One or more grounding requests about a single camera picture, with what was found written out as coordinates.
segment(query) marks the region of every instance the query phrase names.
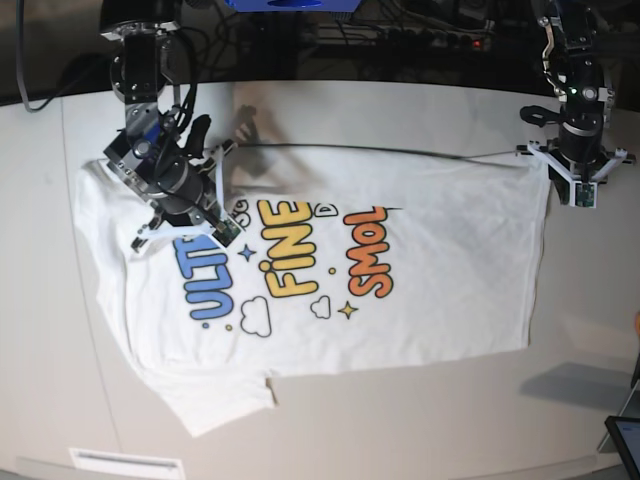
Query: star graphic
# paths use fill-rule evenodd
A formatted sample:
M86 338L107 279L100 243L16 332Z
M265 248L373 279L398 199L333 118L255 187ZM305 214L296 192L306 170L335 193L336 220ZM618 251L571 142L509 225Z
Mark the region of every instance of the star graphic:
M358 309L352 307L351 305L349 305L349 302L347 302L347 304L344 306L344 308L342 310L338 310L340 313L344 313L347 316L347 320L351 319L351 314L353 312L357 312Z
M251 258L251 255L253 255L254 253L256 253L256 252L254 252L253 250L251 250L251 249L249 248L249 246L245 243L245 245L244 245L244 250L243 250L243 251L241 251L241 252L238 252L238 255L242 255L244 258L246 258L246 259L247 259L247 262L248 262L248 261L249 261L249 259Z

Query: cloud graphic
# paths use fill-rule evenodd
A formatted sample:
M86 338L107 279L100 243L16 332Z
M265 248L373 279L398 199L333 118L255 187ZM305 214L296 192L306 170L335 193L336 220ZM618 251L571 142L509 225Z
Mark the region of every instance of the cloud graphic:
M331 299L326 295L320 297L320 300L311 304L311 311L316 318L331 318Z
M242 312L240 328L245 333L258 335L260 338L271 336L271 317L266 298L255 297L247 300L240 307L240 312Z

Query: white table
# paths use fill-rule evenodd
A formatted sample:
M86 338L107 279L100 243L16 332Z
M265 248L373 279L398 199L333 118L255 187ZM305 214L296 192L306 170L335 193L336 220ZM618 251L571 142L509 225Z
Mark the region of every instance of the white table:
M541 140L518 117L529 104L557 107L443 86L256 82L201 86L197 113L213 118L210 145L231 132L238 107L253 105L272 142L472 156ZM587 457L638 349L640 167L621 167L595 211L561 207L552 194L529 349L277 379L277 409L192 439L121 357L94 300L90 253L81 236L77 250L73 242L74 173L103 157L123 127L122 104L104 93L39 116L20 108L0 109L9 146L0 162L0 468L12 470L16 456L70 464L68 447L182 458L188 478L203 480L446 479L540 466L519 478L561 478L593 466ZM618 112L613 129L608 146L640 153L640 116Z

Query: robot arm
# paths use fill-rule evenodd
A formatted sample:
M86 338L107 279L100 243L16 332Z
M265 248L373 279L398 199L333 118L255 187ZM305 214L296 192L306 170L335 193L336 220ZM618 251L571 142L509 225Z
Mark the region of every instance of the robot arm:
M216 184L216 170L233 142L218 147L215 159L194 165L194 160L204 156L211 124L209 116L203 115L193 121L185 147L178 145L191 123L197 94L195 50L177 32L181 4L175 0L105 0L102 6L102 35L122 45L113 60L111 81L125 104L125 129L105 150L108 166L155 211L153 219L138 231L132 244L136 251L149 238L167 235L166 229L158 230L164 222L173 226L170 236L209 234L222 247L241 231L224 210L221 182ZM169 61L177 43L187 52L192 77L182 103ZM158 95L165 85L173 86L174 105L162 113Z
M526 151L549 165L563 204L594 208L598 185L618 165L634 160L622 149L609 152L602 147L615 93L595 55L596 19L587 5L553 0L538 23L547 38L543 73L560 101L560 113L530 106L520 116L540 127L558 124L559 133L547 146L530 143Z

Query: white t-shirt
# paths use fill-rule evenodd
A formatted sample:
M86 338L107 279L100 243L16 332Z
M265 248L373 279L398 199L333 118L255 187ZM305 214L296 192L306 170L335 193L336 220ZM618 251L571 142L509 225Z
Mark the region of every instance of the white t-shirt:
M136 254L150 207L103 163L77 178L105 318L192 435L273 407L268 377L527 346L549 192L533 157L270 148L231 162L245 231L227 251L198 237Z

